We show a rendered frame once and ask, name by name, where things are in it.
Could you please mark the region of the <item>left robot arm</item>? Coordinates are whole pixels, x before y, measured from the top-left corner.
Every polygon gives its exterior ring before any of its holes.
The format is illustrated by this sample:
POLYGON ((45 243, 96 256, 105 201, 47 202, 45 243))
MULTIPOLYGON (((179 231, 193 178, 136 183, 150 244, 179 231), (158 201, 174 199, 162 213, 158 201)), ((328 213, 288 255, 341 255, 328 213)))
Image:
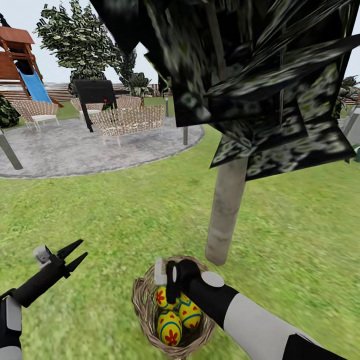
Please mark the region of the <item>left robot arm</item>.
POLYGON ((85 252, 65 265, 64 260, 84 240, 80 239, 59 250, 57 255, 46 245, 38 246, 33 255, 40 271, 20 288, 12 288, 0 296, 0 360, 23 360, 20 336, 22 334, 22 306, 28 308, 40 295, 48 291, 62 277, 68 279, 86 258, 85 252))

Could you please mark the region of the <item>wicker basket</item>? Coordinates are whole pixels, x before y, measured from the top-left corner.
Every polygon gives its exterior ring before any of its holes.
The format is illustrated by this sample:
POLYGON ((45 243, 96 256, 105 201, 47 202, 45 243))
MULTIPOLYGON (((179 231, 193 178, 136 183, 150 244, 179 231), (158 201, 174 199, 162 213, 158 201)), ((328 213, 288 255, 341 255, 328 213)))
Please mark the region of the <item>wicker basket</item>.
MULTIPOLYGON (((166 264, 169 262, 179 263, 182 260, 192 260, 196 262, 200 273, 211 272, 207 266, 193 256, 175 255, 162 258, 162 271, 166 275, 166 264)), ((140 328, 148 342, 160 349, 171 360, 188 360, 188 357, 196 353, 202 346, 205 346, 214 335, 218 325, 211 317, 201 310, 199 327, 187 328, 182 325, 182 337, 178 346, 170 347, 160 342, 157 333, 157 319, 159 314, 164 311, 159 306, 155 295, 160 285, 154 284, 155 264, 144 274, 133 282, 131 302, 134 312, 140 321, 140 328)))

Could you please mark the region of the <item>easter egg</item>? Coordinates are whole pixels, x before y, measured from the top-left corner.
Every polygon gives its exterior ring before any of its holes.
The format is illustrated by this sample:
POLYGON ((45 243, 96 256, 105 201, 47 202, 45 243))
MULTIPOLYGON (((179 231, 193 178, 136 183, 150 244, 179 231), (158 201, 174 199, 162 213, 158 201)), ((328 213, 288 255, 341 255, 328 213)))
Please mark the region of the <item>easter egg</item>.
POLYGON ((155 298, 156 298, 156 302, 162 309, 169 311, 169 310, 175 310, 180 305, 183 298, 182 295, 184 295, 184 293, 181 291, 181 298, 177 298, 176 303, 168 304, 166 299, 166 285, 162 284, 160 288, 157 290, 155 298))
POLYGON ((182 336, 182 322, 175 310, 160 312, 157 319, 157 335, 161 343, 175 347, 180 343, 182 336))
POLYGON ((175 309, 175 312, 184 326, 188 329, 195 329, 200 325, 201 309, 185 294, 182 296, 182 302, 175 309))

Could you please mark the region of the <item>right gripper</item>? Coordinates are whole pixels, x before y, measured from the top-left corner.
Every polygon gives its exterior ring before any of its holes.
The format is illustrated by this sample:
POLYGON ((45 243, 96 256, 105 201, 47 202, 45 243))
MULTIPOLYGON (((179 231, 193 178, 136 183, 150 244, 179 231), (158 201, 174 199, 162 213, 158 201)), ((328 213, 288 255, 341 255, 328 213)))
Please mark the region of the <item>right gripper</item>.
POLYGON ((169 262, 166 264, 166 275, 167 275, 167 284, 166 284, 166 301, 168 304, 175 304, 176 300, 181 298, 181 291, 178 287, 175 287, 171 282, 171 271, 174 268, 176 263, 169 262))

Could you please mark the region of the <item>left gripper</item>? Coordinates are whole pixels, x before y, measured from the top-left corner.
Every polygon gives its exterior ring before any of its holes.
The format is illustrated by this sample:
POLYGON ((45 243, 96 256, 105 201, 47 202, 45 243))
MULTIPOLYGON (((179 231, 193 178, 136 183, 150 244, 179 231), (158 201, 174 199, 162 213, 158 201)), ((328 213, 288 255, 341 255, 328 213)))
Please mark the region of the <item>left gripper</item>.
POLYGON ((65 265, 64 260, 71 252, 73 252, 84 240, 80 239, 67 247, 59 250, 57 255, 54 253, 49 257, 51 263, 48 264, 44 269, 41 269, 35 274, 29 281, 30 283, 41 293, 44 294, 54 284, 56 284, 62 277, 68 279, 71 276, 70 272, 73 272, 80 263, 86 258, 88 252, 85 252, 74 261, 65 265))

